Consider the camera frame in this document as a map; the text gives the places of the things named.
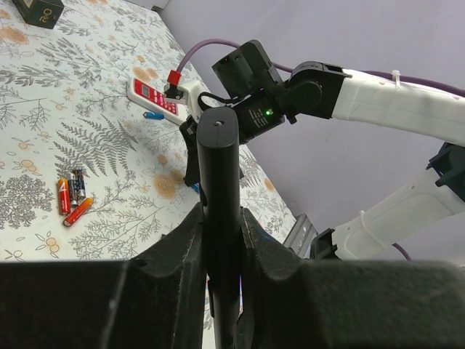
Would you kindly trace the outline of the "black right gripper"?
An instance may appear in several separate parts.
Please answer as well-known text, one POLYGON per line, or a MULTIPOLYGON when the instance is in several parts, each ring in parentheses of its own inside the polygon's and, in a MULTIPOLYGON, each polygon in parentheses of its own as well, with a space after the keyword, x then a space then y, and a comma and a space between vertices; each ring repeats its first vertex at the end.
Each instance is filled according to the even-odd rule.
POLYGON ((192 186, 200 182, 197 127, 198 123, 192 116, 188 116, 187 120, 179 126, 179 131, 181 132, 187 149, 187 168, 184 177, 184 182, 187 186, 192 186))

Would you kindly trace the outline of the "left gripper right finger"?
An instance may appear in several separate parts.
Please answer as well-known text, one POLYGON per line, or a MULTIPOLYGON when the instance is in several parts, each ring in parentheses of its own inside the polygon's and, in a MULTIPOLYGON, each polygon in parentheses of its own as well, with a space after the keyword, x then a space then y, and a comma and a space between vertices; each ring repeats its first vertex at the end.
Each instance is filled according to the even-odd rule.
POLYGON ((443 262, 307 260, 242 211, 239 348, 462 348, 464 274, 443 262))

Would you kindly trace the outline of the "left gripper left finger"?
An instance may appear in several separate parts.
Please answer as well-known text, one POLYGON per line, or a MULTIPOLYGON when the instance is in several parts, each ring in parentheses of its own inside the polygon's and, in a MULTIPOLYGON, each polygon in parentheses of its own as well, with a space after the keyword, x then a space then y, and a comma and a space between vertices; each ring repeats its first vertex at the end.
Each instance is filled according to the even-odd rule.
POLYGON ((1 264, 3 348, 200 348, 202 210, 130 260, 1 264))

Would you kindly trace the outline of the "plain black remote control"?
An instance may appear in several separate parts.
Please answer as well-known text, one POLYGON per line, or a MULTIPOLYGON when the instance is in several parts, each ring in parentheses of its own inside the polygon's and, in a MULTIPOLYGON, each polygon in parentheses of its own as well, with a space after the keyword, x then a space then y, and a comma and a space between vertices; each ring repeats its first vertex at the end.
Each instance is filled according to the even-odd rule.
POLYGON ((217 348, 234 348, 239 312, 240 188, 238 118, 205 111, 197 128, 203 252, 217 348))

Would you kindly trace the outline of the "blue purple battery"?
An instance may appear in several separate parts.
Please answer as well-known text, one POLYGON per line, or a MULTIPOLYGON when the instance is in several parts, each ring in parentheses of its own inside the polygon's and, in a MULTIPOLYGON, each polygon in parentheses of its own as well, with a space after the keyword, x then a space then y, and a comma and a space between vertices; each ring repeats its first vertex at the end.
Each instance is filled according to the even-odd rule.
POLYGON ((243 313, 243 279, 239 275, 239 316, 243 313))

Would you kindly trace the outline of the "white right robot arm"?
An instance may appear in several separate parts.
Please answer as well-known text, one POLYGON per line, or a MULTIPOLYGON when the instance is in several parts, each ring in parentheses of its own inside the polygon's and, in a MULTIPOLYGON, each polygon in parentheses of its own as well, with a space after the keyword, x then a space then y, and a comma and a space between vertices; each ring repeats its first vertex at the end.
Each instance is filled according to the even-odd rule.
POLYGON ((424 172, 355 219, 313 239, 313 259, 361 260, 464 211, 464 91, 399 72, 356 71, 308 61, 282 80, 256 40, 234 44, 213 71, 247 143, 298 115, 360 121, 443 141, 424 172))

